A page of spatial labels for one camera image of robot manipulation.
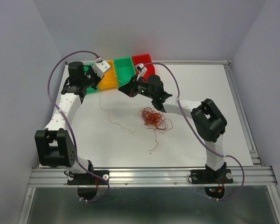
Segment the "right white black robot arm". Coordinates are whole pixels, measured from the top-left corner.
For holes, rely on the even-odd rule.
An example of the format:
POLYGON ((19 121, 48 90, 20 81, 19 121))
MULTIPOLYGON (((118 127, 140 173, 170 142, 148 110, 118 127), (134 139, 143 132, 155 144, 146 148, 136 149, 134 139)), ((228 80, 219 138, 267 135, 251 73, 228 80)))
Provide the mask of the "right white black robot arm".
POLYGON ((181 100, 164 90, 158 75, 151 75, 148 80, 133 76, 131 80, 118 88, 133 98, 140 94, 150 98, 154 108, 164 113, 182 115, 185 120, 192 119, 195 136, 206 148, 204 169, 192 169, 188 180, 192 184, 227 184, 232 183, 232 175, 227 169, 223 155, 223 134, 227 121, 211 99, 202 102, 181 100))

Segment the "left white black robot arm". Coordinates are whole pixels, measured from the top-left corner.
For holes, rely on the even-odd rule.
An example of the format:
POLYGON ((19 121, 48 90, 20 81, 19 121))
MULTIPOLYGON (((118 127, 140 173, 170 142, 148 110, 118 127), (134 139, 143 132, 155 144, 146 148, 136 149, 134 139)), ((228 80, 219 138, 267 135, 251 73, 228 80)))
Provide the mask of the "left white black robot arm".
POLYGON ((39 162, 42 166, 63 168, 85 184, 94 180, 93 165, 89 160, 77 155, 77 143, 72 136, 71 123, 83 103, 88 88, 96 89, 104 77, 106 69, 100 64, 88 65, 82 62, 68 64, 69 76, 60 94, 60 101, 50 120, 42 130, 35 133, 35 143, 39 162))

